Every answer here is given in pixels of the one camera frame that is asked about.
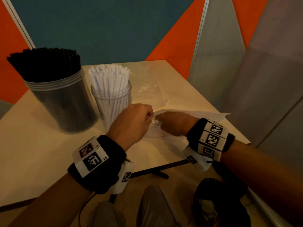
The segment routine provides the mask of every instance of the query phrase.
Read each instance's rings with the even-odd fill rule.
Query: cable
[[[85,203],[84,205],[82,206],[80,212],[79,212],[79,215],[78,215],[78,226],[81,227],[81,223],[80,223],[80,219],[81,219],[81,213],[82,213],[82,210],[84,209],[84,207],[87,205],[87,203],[89,203],[89,201],[96,196],[96,193],[94,193]]]

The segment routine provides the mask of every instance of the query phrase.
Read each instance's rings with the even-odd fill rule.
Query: white table
[[[89,67],[83,66],[86,74]],[[127,63],[127,67],[132,72],[149,70],[169,98],[160,109],[218,112],[164,60],[132,62]],[[227,119],[221,123],[236,139],[249,143]],[[0,133],[1,207],[42,194],[66,173],[72,163],[72,152],[91,137],[104,134],[105,128],[99,119],[85,132],[64,134],[43,105],[27,91],[0,120]],[[127,158],[135,163],[134,172],[184,159],[181,151],[187,145],[186,138],[178,138],[175,142],[167,138],[143,138],[127,151]]]

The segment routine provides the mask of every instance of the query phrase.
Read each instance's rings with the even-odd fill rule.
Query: blue wall
[[[144,61],[193,1],[11,0],[37,48],[76,49],[82,65]]]

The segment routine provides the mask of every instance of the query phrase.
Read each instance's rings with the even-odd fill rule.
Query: orange panel
[[[16,103],[27,91],[21,76],[6,60],[11,53],[28,48],[26,41],[0,1],[0,99]]]
[[[205,0],[194,0],[146,61],[166,60],[186,80],[195,49]]]
[[[267,0],[232,0],[245,48],[255,32]]]

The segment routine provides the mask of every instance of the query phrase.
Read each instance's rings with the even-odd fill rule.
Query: plastic bag
[[[216,122],[220,122],[222,119],[225,118],[226,115],[230,115],[229,113],[214,113],[214,112],[206,112],[206,111],[181,111],[181,110],[170,110],[170,109],[162,109],[154,112],[153,116],[153,122],[149,125],[149,130],[145,134],[145,137],[148,138],[158,138],[158,137],[164,137],[164,136],[171,136],[171,134],[162,131],[160,126],[160,121],[155,121],[154,117],[156,115],[162,114],[166,111],[178,111],[178,112],[184,112],[186,114],[190,114],[197,118],[206,118],[206,119],[212,119]]]
[[[168,101],[168,97],[161,92],[157,82],[150,75],[149,69],[144,62],[136,62],[136,64],[123,63],[121,65],[129,68],[131,71],[129,80],[132,86],[132,103],[149,104],[153,109],[165,105]]]

